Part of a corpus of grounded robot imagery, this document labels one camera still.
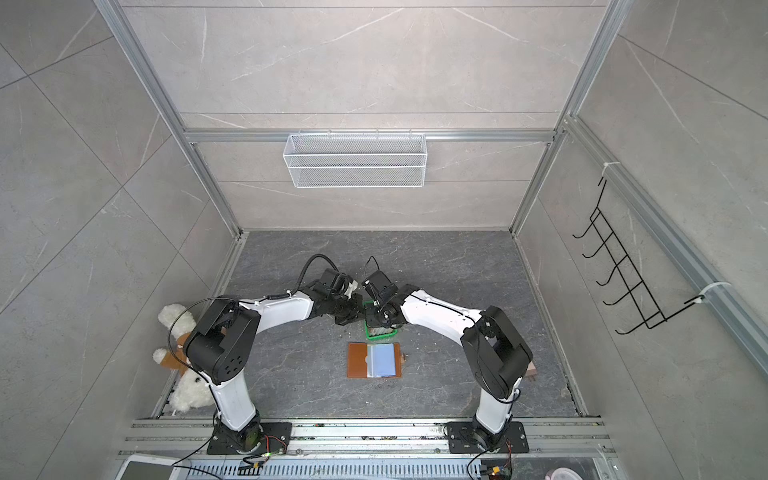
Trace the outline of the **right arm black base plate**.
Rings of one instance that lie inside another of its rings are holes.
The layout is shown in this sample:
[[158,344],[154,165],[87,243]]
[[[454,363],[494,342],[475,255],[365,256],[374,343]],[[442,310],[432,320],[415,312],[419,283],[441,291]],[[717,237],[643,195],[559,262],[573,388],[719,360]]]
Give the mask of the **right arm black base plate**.
[[455,421],[444,425],[444,434],[452,454],[475,454],[483,451],[530,452],[527,434],[520,422],[508,422],[499,433],[490,433],[478,422]]

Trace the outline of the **brown leather card holder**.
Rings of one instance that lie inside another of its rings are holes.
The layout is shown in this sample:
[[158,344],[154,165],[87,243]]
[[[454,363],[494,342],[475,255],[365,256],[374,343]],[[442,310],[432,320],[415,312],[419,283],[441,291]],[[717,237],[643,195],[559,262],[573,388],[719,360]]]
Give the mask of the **brown leather card holder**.
[[350,343],[346,376],[350,379],[400,378],[402,360],[398,343]]

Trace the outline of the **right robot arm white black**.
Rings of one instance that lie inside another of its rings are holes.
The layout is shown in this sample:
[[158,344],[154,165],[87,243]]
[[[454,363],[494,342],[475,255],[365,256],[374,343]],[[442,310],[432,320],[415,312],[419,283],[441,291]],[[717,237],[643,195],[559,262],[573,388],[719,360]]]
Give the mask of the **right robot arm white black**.
[[416,325],[459,344],[481,397],[473,417],[473,436],[484,449],[497,445],[512,418],[512,406],[533,354],[506,313],[489,306],[471,309],[438,299],[413,286],[364,283],[372,303],[366,311],[387,327]]

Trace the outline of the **green plastic card bin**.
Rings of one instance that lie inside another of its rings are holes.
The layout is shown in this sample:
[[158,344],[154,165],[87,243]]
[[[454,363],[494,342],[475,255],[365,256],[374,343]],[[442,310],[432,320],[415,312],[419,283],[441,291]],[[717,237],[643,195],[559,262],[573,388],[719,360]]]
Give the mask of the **green plastic card bin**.
[[386,323],[386,318],[379,312],[374,301],[365,301],[362,306],[367,340],[384,340],[397,334],[397,329]]

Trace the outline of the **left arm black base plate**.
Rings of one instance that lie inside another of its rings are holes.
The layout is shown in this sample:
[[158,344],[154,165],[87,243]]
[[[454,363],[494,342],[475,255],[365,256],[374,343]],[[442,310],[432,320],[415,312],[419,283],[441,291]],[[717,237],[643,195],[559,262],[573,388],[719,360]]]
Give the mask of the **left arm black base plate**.
[[242,431],[234,431],[224,424],[217,424],[206,453],[244,456],[284,453],[290,443],[292,427],[290,422],[253,421]]

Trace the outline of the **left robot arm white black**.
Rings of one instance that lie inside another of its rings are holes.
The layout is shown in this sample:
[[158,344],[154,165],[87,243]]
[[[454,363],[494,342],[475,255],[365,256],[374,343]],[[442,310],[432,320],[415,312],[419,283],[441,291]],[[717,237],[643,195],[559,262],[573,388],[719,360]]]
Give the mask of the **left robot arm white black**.
[[213,436],[248,453],[262,437],[260,414],[248,393],[244,368],[256,336],[291,322],[323,315],[346,324],[362,308],[358,283],[332,269],[285,293],[249,300],[219,296],[184,336],[180,361],[205,383],[216,407]]

